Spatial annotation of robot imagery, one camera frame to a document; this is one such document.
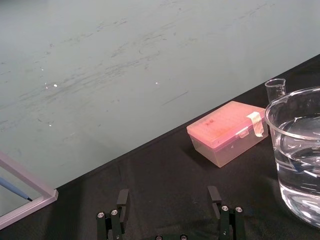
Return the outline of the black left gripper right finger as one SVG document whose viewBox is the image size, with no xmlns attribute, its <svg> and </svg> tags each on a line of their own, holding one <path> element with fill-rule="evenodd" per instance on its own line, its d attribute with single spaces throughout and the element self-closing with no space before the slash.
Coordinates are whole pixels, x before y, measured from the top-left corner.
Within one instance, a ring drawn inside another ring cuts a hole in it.
<svg viewBox="0 0 320 240">
<path fill-rule="evenodd" d="M 244 209 L 224 204 L 216 186 L 207 186 L 209 205 L 218 220 L 219 240 L 246 240 Z"/>
</svg>

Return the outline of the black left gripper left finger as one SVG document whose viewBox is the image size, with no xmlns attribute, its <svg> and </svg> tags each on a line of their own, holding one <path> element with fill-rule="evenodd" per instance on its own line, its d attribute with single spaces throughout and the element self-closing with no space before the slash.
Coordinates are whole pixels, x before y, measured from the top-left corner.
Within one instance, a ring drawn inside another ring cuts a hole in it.
<svg viewBox="0 0 320 240">
<path fill-rule="evenodd" d="M 130 209 L 130 191 L 121 189 L 116 207 L 109 212 L 96 214 L 96 230 L 98 240 L 123 240 Z"/>
</svg>

